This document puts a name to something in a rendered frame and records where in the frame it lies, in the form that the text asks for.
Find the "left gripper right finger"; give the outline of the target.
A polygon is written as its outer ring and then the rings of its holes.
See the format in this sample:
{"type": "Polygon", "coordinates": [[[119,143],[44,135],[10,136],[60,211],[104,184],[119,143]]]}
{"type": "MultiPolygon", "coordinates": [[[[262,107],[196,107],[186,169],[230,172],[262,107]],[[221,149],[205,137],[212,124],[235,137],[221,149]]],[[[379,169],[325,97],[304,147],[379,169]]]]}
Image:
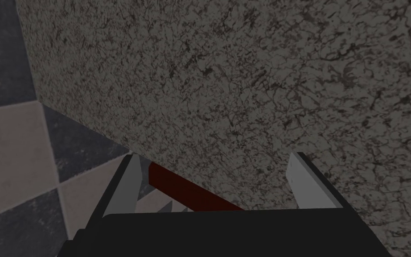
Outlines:
{"type": "Polygon", "coordinates": [[[290,153],[286,178],[300,209],[349,207],[345,199],[302,152],[290,153]]]}

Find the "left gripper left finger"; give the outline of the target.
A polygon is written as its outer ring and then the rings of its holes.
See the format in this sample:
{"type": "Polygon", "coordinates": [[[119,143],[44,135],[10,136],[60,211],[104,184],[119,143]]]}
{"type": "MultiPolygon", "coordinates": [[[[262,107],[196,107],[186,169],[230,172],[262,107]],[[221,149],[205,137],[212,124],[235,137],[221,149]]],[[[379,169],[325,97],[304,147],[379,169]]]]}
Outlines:
{"type": "Polygon", "coordinates": [[[92,218],[134,213],[142,177],[139,155],[126,155],[94,209],[92,218]]]}

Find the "dark red cabinet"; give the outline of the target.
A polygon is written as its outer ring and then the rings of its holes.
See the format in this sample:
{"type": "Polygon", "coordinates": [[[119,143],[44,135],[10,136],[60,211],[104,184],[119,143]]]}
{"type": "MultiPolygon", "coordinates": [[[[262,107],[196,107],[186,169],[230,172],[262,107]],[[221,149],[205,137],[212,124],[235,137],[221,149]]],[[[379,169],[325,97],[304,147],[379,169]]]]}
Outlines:
{"type": "Polygon", "coordinates": [[[213,194],[197,184],[151,163],[148,168],[148,182],[173,200],[192,211],[242,211],[237,205],[213,194]]]}

